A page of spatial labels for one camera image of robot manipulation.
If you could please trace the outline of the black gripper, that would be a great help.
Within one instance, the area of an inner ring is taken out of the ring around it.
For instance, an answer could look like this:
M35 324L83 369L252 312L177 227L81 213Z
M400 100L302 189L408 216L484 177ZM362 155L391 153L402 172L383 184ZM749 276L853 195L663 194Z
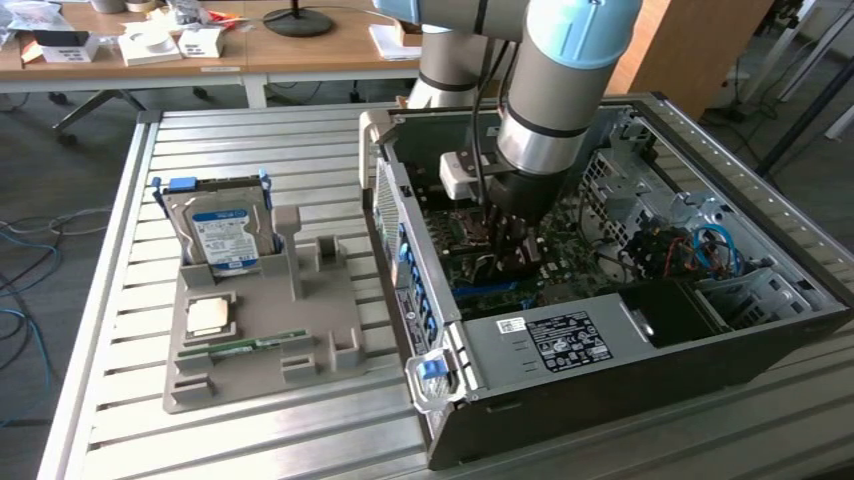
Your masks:
M548 175L522 170L496 174L488 186L488 200L498 208L498 216L538 226L558 202L566 181L566 171Z

